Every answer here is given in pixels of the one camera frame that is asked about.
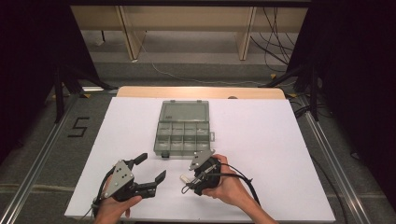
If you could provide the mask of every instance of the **floor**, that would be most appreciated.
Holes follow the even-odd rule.
[[[87,47],[99,77],[106,83],[143,86],[241,86],[257,87],[281,76],[286,65],[264,53],[250,41],[245,61],[238,59],[233,34],[213,32],[147,32],[138,60],[131,62],[121,32],[83,31]],[[252,38],[276,57],[287,61],[298,34],[279,34],[289,55],[264,39],[271,34],[254,34]],[[298,110],[308,104],[304,92],[294,92],[294,79],[279,88],[290,95],[290,105]],[[83,86],[93,86],[81,81]],[[85,92],[68,95],[64,90],[67,116],[55,121],[53,93],[43,104],[39,117],[0,166],[0,209],[7,211],[16,204],[15,223],[76,223],[64,217],[74,186],[88,158],[114,91]],[[326,100],[321,95],[321,104]],[[336,216],[335,223],[396,223],[395,211],[385,195],[359,160],[350,156],[349,144],[342,126],[327,107],[321,107],[319,122],[309,113],[297,121],[311,155],[316,159],[318,176]],[[84,137],[70,137],[76,118],[88,127]],[[23,186],[25,197],[17,197]]]

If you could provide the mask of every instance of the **desk leg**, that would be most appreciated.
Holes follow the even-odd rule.
[[[126,46],[131,60],[136,60],[140,49],[143,45],[143,40],[146,36],[146,31],[136,31],[132,23],[128,20],[126,7],[117,7],[120,22],[122,24],[122,32],[125,35]]]
[[[253,27],[256,8],[250,7],[247,14],[247,23],[244,31],[235,34],[236,46],[238,47],[239,60],[244,61],[248,55],[248,44],[250,41],[250,32]]]

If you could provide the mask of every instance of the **gray carpet floor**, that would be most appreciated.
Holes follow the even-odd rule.
[[[282,74],[281,72],[274,72],[265,64],[248,63],[180,64],[170,62],[155,63],[157,68],[155,69],[153,64],[144,61],[139,63],[95,61],[95,66],[100,78],[113,86],[235,86],[256,88],[258,83],[269,82],[271,80],[270,74]],[[273,64],[271,68],[281,70],[286,67]],[[290,79],[282,83],[285,86],[281,88],[285,93],[295,93],[292,86],[287,85],[293,81],[293,79]],[[80,83],[83,86],[92,86],[85,80],[81,80]],[[64,92],[65,101],[70,101],[67,90],[64,90]],[[10,203],[19,184],[26,177],[50,134],[56,111],[52,96],[53,93],[50,93],[47,101],[43,104],[41,113],[31,125],[29,132],[23,137],[23,146],[11,151],[0,166],[0,211],[4,211]],[[114,96],[114,93],[100,91],[78,97],[15,223],[77,223],[76,220],[65,217],[64,211],[73,194],[85,161],[89,157],[110,100]],[[294,110],[301,107],[301,97],[305,96],[290,99],[290,105]],[[326,104],[325,98],[321,95],[318,101],[321,104]],[[348,142],[342,126],[337,122],[337,117],[327,107],[320,108],[318,111],[319,123],[352,186],[357,191],[372,223],[396,223],[395,211],[389,205],[370,171],[364,164],[349,155],[354,148]],[[80,133],[80,130],[73,129],[77,118],[88,118],[80,121],[80,124],[87,127],[87,130],[82,137],[70,137],[70,135]],[[341,203],[345,207],[345,211],[343,211],[330,182],[316,165],[320,182],[337,219],[335,223],[346,223],[344,213],[346,213],[348,223],[357,223],[323,156],[307,116],[303,115],[297,118],[297,121],[309,152],[317,159],[324,172],[329,176],[331,183],[335,185],[341,197]]]

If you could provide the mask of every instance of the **white table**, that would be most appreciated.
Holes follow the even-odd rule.
[[[193,176],[191,160],[163,160],[153,151],[165,98],[113,98],[90,157],[65,212],[80,218],[90,209],[104,175],[118,160],[148,159],[135,166],[135,182],[151,182],[163,170],[155,198],[132,208],[134,221],[251,222],[238,208],[192,190],[181,193],[179,176]],[[335,218],[310,160],[287,100],[200,99],[209,101],[211,144],[248,178],[262,207],[278,221],[334,222]]]

